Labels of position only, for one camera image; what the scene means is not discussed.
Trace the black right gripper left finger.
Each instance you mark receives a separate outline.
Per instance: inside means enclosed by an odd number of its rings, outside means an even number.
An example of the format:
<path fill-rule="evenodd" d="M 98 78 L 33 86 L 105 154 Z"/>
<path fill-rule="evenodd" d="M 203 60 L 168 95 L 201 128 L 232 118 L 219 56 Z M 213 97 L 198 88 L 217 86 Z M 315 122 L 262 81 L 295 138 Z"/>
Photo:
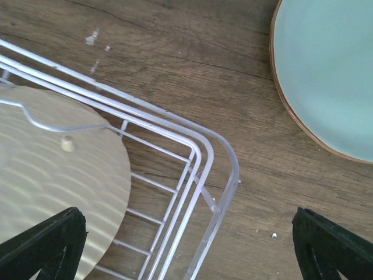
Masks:
<path fill-rule="evenodd" d="M 74 279 L 86 237 L 85 217 L 67 208 L 1 244 L 1 279 Z"/>

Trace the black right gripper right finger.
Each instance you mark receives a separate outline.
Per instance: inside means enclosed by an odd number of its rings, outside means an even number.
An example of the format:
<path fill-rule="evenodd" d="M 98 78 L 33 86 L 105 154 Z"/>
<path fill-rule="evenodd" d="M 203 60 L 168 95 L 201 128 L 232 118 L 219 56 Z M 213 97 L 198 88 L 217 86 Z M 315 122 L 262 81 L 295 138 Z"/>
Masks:
<path fill-rule="evenodd" d="M 372 243 L 305 208 L 293 221 L 293 243 L 304 279 L 372 279 Z"/>

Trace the yellow woven bamboo tray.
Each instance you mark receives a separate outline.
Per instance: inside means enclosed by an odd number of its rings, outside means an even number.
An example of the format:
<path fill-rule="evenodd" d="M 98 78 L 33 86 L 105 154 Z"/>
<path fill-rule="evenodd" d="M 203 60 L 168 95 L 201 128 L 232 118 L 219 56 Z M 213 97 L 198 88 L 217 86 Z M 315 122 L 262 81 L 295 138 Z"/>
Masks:
<path fill-rule="evenodd" d="M 1 86 L 1 241 L 69 207 L 88 232 L 76 279 L 108 250 L 131 190 L 122 139 L 89 106 L 50 90 Z"/>

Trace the white wire dish rack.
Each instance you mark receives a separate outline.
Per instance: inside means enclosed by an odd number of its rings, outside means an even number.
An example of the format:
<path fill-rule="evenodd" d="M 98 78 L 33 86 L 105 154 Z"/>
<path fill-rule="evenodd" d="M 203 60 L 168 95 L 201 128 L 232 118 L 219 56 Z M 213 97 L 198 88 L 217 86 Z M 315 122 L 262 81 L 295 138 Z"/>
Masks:
<path fill-rule="evenodd" d="M 202 266 L 239 185 L 233 147 L 183 118 L 187 99 L 129 93 L 140 68 L 114 43 L 30 47 L 1 40 L 1 86 L 50 90 L 92 108 L 122 139 L 130 162 L 125 216 L 108 250 L 84 279 L 220 279 Z"/>

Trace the mint green flower plate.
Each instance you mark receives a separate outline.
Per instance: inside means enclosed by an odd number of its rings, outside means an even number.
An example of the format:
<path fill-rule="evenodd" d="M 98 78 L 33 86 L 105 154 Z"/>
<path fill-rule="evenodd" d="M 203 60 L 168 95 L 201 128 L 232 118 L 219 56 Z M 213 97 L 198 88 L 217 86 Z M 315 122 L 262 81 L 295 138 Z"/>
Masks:
<path fill-rule="evenodd" d="M 372 162 L 371 1 L 279 1 L 270 64 L 286 110 L 311 139 Z"/>

